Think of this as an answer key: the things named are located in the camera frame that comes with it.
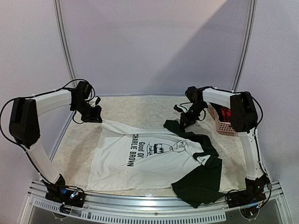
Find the white green raglan t-shirt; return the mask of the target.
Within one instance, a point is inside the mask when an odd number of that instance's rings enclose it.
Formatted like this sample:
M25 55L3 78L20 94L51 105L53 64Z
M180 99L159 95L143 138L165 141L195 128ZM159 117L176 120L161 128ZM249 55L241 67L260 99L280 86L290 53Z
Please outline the white green raglan t-shirt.
M222 160L206 135L167 120L141 129L105 120L86 185L91 191L171 188L194 208L222 198Z

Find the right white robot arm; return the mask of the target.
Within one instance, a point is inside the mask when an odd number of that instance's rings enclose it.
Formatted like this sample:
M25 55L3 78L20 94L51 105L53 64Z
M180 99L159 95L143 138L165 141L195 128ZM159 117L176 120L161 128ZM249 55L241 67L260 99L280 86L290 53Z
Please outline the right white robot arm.
M246 161L246 184L270 183L263 168L257 135L258 115L252 95L248 91L232 92L206 86L188 87L185 91L191 107L180 115L180 128L185 129L199 120L199 115L207 104L215 104L230 109L230 124L238 137Z

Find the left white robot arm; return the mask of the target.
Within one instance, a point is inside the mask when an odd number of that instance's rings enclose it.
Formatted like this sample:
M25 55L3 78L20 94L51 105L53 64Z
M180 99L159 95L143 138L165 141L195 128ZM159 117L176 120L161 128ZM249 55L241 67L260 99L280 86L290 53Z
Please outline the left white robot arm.
M61 175L43 148L39 117L60 107L69 106L70 111L81 115L82 123L102 123L100 97L96 96L88 81L77 81L75 88L65 85L57 90L12 100L9 133L14 138L14 143L24 148L34 168L49 184L56 184Z

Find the pink plastic laundry basket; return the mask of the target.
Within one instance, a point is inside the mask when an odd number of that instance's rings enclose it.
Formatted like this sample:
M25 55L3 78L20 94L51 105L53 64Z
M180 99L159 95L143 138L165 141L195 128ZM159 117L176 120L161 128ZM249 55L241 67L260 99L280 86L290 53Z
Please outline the pink plastic laundry basket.
M208 105L208 112L214 120L214 126L217 133L226 136L238 136L237 132L232 128L230 123L219 121L218 113L211 105Z

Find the red black plaid garment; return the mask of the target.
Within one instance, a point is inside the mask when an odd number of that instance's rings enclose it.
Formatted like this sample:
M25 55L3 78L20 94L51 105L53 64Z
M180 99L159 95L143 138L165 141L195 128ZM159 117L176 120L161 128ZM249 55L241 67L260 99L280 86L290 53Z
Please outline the red black plaid garment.
M231 120L231 110L221 106L218 112L219 116L219 121L220 122L225 122L225 123L230 123Z

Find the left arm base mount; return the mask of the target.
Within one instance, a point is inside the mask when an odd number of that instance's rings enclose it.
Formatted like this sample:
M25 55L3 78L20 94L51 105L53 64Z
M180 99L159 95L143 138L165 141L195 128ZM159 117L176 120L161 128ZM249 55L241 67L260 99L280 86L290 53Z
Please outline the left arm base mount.
M47 200L64 205L83 208L86 193L80 187L66 185L65 179L61 174L55 183L50 183L44 179L42 179L41 182L47 188L47 193L45 196Z

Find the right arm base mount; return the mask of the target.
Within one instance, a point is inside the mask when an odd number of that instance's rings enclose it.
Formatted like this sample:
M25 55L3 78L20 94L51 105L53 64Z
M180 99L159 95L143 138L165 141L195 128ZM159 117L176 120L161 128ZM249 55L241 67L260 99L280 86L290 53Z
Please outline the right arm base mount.
M264 187L270 184L268 176L263 175L255 180L245 178L244 190L230 190L224 197L229 208L240 207L257 202L266 202Z

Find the aluminium front rail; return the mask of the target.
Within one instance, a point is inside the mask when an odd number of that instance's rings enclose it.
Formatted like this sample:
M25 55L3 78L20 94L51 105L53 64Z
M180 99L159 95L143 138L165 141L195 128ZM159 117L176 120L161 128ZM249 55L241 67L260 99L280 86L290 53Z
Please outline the aluminium front rail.
M269 201L230 208L222 198L196 209L176 197L120 196L86 193L83 208L66 207L45 199L46 188L33 181L21 224L294 224L279 182L265 191Z

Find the left aluminium frame post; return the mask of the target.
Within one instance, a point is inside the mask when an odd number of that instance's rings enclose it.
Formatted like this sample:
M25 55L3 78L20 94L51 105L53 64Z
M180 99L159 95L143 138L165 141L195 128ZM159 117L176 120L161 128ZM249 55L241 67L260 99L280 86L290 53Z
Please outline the left aluminium frame post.
M66 38L66 32L64 28L63 14L62 14L62 5L60 0L53 0L54 11L56 15L58 34L62 46L62 51L65 59L66 68L68 71L69 78L71 80L72 87L76 87L78 84L77 77L75 75L74 67L71 60L71 55L69 51L69 46Z

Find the aluminium frame post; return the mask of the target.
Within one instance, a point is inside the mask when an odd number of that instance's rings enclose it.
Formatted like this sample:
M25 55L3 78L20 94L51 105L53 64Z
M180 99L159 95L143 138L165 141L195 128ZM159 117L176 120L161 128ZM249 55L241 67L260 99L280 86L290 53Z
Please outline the aluminium frame post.
M76 87L78 84L77 77L75 75L74 67L71 60L71 55L69 51L69 46L66 38L66 32L64 28L63 14L62 14L62 5L60 0L53 0L54 11L56 15L58 34L62 46L62 51L65 59L66 68L68 71L69 78L71 80L72 87Z
M237 92L243 68L245 66L245 61L246 61L246 56L247 52L249 49L249 43L252 35L252 29L253 29L253 24L254 24L254 18L255 18L255 12L256 12L256 0L250 0L249 1L249 11L248 11L248 17L246 21L246 27L245 27L245 33L244 33L244 38L243 38L243 43L242 43L242 50L241 50L241 56L236 72L235 79L232 84L231 91Z

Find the right aluminium frame post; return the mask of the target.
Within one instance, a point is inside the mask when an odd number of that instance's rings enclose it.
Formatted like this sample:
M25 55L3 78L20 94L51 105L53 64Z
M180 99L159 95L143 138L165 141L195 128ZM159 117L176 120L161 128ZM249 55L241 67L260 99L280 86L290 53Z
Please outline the right aluminium frame post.
M242 50L241 50L241 56L236 72L235 79L232 84L231 91L237 92L243 68L245 66L245 61L246 61L246 56L247 52L249 49L249 43L252 35L252 29L253 29L253 24L254 24L254 18L255 18L255 12L256 12L256 0L250 0L249 1L249 11L248 11L248 17L246 21L246 27L245 27L245 33L244 33L244 38L243 38L243 43L242 43Z

